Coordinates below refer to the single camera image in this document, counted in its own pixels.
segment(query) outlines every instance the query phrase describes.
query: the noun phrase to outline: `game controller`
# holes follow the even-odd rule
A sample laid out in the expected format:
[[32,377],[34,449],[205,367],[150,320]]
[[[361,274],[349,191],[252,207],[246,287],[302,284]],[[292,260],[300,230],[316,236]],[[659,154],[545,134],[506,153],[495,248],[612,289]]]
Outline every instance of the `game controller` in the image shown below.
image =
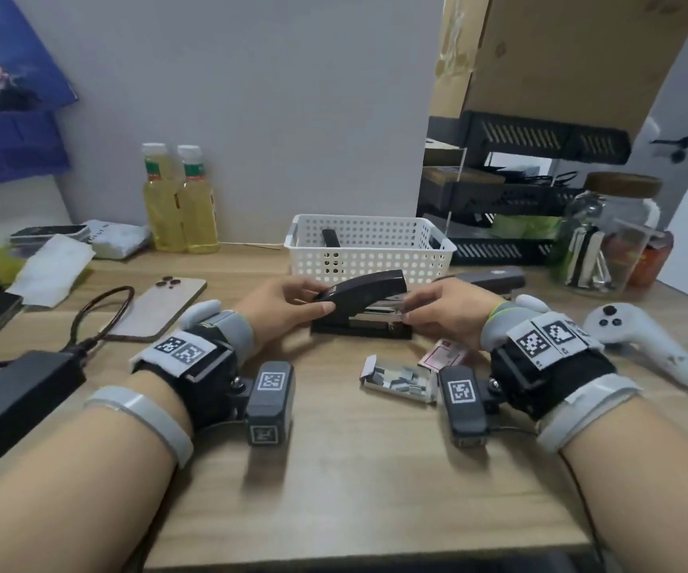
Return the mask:
[[585,319],[583,329],[602,344],[632,343],[655,364],[688,387],[688,353],[643,309],[608,303]]

